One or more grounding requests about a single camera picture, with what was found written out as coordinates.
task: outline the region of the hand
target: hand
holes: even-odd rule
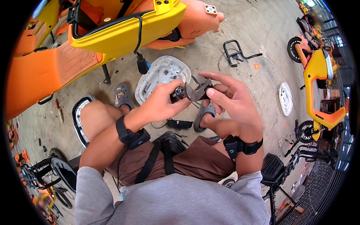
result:
[[[227,111],[231,119],[241,125],[241,136],[257,135],[257,139],[260,138],[258,141],[261,141],[262,121],[246,85],[221,73],[200,72],[199,75],[221,82],[206,91],[216,113]]]
[[[147,123],[169,119],[191,104],[187,98],[172,104],[170,94],[179,86],[185,86],[181,79],[175,79],[167,84],[158,84],[148,99],[140,106],[141,115]]]

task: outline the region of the wrist strap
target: wrist strap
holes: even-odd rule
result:
[[[231,159],[235,159],[238,152],[243,152],[245,155],[252,155],[262,146],[263,139],[260,142],[245,143],[238,136],[227,136],[223,144]]]
[[[145,128],[142,128],[136,133],[133,133],[131,130],[126,129],[124,125],[124,117],[125,116],[120,117],[115,122],[115,126],[116,131],[119,135],[119,140],[122,143],[126,144],[129,150],[133,150],[150,140],[150,135],[145,130]]]

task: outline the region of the gray sandal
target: gray sandal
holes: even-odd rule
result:
[[[194,130],[196,132],[204,132],[206,130],[206,128],[201,128],[200,127],[200,121],[202,119],[202,117],[206,114],[206,113],[210,113],[212,115],[212,117],[215,118],[216,112],[215,109],[212,107],[212,105],[208,105],[208,106],[204,106],[203,105],[204,101],[201,101],[201,106],[199,108],[199,113],[196,116],[195,122],[194,122]]]
[[[130,111],[134,109],[134,101],[132,99],[131,89],[126,83],[119,84],[114,91],[115,107],[120,108],[121,105],[129,106]]]

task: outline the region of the yellow plastic panel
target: yellow plastic panel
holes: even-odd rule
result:
[[[320,130],[320,124],[316,120],[314,120],[314,130]],[[312,138],[315,141],[317,141],[319,137],[320,137],[320,132],[312,135]]]
[[[346,109],[345,107],[341,107],[333,114],[326,114],[314,109],[314,94],[312,89],[312,83],[316,79],[326,80],[327,76],[328,71],[326,67],[324,53],[321,49],[316,50],[312,54],[312,57],[304,70],[306,88],[306,111],[311,118],[321,123],[330,130],[334,128],[340,121],[342,121],[342,119],[346,115]]]
[[[186,5],[179,0],[157,5],[154,11],[144,14],[140,46],[146,45],[173,30],[180,23]],[[81,48],[104,54],[104,60],[118,58],[132,52],[138,43],[139,20],[131,18],[70,43]]]
[[[45,38],[50,34],[50,32],[54,29],[55,25],[59,20],[59,1],[51,0],[45,8],[42,10],[40,15],[37,18],[38,21],[45,22],[47,26],[45,33],[40,38],[39,42],[36,43],[35,48],[40,47]]]

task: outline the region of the knee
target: knee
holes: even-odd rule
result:
[[[92,115],[99,115],[99,113],[107,113],[105,105],[100,101],[93,101],[84,106],[80,112],[80,119],[87,119]]]

